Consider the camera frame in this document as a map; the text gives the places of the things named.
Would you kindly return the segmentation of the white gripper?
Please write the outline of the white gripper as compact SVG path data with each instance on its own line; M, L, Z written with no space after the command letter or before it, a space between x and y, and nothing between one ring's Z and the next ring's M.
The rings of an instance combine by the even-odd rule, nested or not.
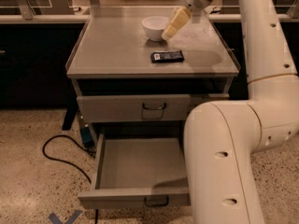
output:
M163 40L172 38L191 18L192 12L207 7L211 0L180 0L185 7L175 8L162 33Z

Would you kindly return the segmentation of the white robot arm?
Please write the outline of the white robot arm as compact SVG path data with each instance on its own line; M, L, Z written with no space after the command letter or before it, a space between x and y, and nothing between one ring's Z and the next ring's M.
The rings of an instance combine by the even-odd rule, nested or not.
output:
M165 40L212 0L181 1ZM193 224L264 224L250 156L299 131L299 77L273 1L238 1L249 97L201 104L186 119Z

